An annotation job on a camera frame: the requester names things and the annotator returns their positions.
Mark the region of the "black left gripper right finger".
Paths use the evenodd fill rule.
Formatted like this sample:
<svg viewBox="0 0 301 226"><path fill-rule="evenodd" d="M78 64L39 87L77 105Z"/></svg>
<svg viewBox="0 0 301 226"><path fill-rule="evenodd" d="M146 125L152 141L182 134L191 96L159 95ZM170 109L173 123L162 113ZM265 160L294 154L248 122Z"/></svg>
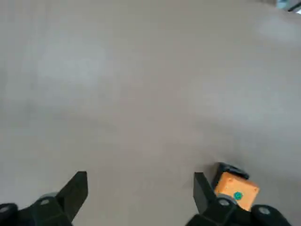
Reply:
<svg viewBox="0 0 301 226"><path fill-rule="evenodd" d="M203 172L195 172L193 198L198 214L188 226L289 226L289 221L275 208L254 205L250 211L239 207L227 195L215 195Z"/></svg>

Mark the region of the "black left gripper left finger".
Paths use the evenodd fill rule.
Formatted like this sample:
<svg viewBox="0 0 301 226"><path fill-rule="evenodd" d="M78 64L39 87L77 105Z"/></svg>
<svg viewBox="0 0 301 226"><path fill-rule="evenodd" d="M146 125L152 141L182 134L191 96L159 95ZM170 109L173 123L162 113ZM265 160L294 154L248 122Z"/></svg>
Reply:
<svg viewBox="0 0 301 226"><path fill-rule="evenodd" d="M58 192L47 193L30 206L0 205L2 226L71 226L87 198L87 172L78 171Z"/></svg>

